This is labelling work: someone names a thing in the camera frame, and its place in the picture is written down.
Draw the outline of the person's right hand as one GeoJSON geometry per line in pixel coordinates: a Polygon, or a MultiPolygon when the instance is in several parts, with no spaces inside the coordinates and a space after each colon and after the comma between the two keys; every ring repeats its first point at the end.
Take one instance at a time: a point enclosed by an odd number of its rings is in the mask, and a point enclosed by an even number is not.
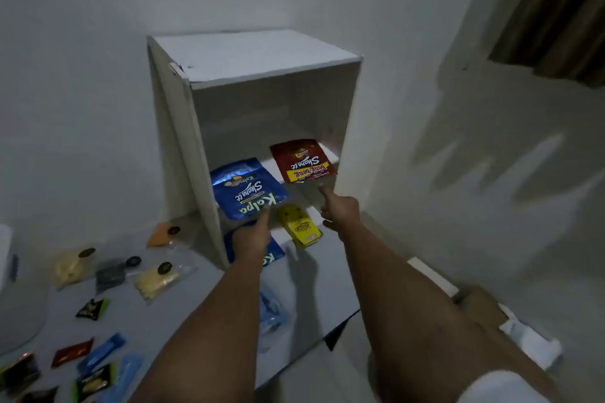
{"type": "Polygon", "coordinates": [[[320,214],[324,226],[337,232],[339,237],[347,236],[362,226],[359,201],[351,196],[340,196],[335,193],[332,204],[326,205],[324,200],[320,214]]]}

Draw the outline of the person's left hand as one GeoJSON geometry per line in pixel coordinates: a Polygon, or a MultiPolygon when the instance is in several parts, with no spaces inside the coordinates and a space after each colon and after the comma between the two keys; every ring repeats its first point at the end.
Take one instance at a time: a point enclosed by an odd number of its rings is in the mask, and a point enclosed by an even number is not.
{"type": "Polygon", "coordinates": [[[262,269],[262,261],[271,237],[269,223],[268,231],[258,231],[256,224],[235,231],[233,235],[234,263],[249,263],[262,269]]]}

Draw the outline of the large blue snack packet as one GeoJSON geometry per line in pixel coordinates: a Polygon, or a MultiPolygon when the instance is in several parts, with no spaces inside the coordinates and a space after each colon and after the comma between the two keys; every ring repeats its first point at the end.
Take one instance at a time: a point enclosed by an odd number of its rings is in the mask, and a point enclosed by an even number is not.
{"type": "Polygon", "coordinates": [[[255,157],[212,170],[210,180],[218,207],[234,221],[252,217],[288,198],[283,185],[255,157]]]}

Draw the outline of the red snack packet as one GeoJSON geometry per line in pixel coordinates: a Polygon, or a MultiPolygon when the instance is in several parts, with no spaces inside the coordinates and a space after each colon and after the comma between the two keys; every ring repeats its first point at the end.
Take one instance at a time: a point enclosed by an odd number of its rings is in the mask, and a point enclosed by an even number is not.
{"type": "Polygon", "coordinates": [[[337,175],[336,168],[315,139],[288,140],[271,145],[269,149],[287,184],[337,175]]]}

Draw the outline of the person's right forearm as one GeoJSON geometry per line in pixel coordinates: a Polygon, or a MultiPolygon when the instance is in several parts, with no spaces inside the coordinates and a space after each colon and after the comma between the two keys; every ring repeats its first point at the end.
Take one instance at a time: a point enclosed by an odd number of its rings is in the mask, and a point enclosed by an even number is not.
{"type": "Polygon", "coordinates": [[[429,278],[361,221],[335,222],[389,392],[402,403],[552,403],[429,278]]]}

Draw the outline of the yellow snack packet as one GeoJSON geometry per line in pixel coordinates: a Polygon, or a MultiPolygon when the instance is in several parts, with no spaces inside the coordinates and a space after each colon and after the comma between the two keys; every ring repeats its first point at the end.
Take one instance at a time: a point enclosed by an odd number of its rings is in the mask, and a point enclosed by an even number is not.
{"type": "Polygon", "coordinates": [[[277,219],[298,249],[306,249],[322,239],[322,231],[308,212],[297,205],[287,204],[278,208],[277,219]]]}

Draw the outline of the blue clear plastic bag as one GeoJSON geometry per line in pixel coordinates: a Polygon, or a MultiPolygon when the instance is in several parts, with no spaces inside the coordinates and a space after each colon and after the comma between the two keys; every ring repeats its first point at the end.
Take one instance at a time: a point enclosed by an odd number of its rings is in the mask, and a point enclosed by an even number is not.
{"type": "Polygon", "coordinates": [[[289,322],[289,315],[280,302],[267,291],[260,291],[260,338],[277,335],[289,322]]]}

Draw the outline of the white plank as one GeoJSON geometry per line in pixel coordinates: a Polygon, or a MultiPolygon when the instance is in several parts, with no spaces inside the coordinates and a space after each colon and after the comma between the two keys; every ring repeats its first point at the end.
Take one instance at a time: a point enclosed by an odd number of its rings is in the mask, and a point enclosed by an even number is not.
{"type": "Polygon", "coordinates": [[[458,295],[459,288],[457,288],[455,285],[453,285],[450,281],[448,281],[445,277],[441,276],[438,272],[429,267],[427,264],[422,262],[419,258],[412,257],[407,260],[407,263],[412,266],[415,270],[422,273],[425,277],[429,278],[450,298],[454,299],[458,295]]]}

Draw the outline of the white wooden shelf cabinet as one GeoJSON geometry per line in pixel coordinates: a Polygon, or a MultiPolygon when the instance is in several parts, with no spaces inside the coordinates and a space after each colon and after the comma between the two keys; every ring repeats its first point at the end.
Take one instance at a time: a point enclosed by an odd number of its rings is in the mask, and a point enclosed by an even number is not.
{"type": "Polygon", "coordinates": [[[228,266],[210,172],[255,157],[284,183],[270,146],[315,139],[338,170],[364,57],[281,29],[147,38],[172,126],[211,241],[208,258],[228,266]]]}

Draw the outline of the grey clear pouch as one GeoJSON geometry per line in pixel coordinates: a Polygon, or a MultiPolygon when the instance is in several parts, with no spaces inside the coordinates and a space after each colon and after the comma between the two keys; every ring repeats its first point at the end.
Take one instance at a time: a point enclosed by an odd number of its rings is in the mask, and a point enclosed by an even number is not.
{"type": "Polygon", "coordinates": [[[138,255],[126,259],[114,259],[104,263],[95,272],[95,294],[123,285],[134,279],[140,272],[142,258],[138,255]]]}

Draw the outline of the light blue sachet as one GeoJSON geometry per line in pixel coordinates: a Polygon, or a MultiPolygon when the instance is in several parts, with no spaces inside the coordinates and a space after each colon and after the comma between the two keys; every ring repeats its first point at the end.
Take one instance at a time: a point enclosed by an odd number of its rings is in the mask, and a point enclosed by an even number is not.
{"type": "Polygon", "coordinates": [[[118,366],[115,384],[101,396],[98,403],[123,403],[144,359],[145,357],[141,354],[124,355],[118,366]]]}

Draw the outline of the red sachet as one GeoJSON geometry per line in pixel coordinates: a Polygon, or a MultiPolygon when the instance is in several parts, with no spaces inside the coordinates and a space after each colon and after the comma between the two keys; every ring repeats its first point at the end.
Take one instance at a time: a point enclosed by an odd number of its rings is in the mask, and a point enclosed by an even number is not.
{"type": "Polygon", "coordinates": [[[80,360],[91,352],[95,338],[91,337],[81,343],[72,344],[57,350],[51,361],[50,369],[57,369],[69,362],[80,360]]]}

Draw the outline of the black yellow sachet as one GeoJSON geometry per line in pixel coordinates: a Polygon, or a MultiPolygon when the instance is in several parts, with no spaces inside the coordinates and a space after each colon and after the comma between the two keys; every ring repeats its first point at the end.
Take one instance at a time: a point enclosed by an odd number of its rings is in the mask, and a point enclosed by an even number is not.
{"type": "Polygon", "coordinates": [[[117,381],[118,365],[115,362],[78,377],[72,385],[72,403],[83,403],[87,398],[109,389],[117,381]]]}

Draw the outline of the white crumpled cloth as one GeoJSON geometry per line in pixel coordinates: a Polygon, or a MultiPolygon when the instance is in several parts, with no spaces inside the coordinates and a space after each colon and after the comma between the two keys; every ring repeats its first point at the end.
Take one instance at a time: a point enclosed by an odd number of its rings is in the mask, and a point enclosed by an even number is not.
{"type": "Polygon", "coordinates": [[[548,371],[563,354],[561,342],[534,330],[530,325],[521,321],[509,307],[500,303],[497,306],[507,317],[498,329],[509,337],[540,369],[548,371]]]}

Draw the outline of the brown curtain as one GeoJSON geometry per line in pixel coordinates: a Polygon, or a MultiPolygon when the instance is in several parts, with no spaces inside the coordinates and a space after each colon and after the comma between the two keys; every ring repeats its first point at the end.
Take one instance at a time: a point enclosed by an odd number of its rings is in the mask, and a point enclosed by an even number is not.
{"type": "Polygon", "coordinates": [[[605,86],[605,0],[520,0],[489,60],[605,86]]]}

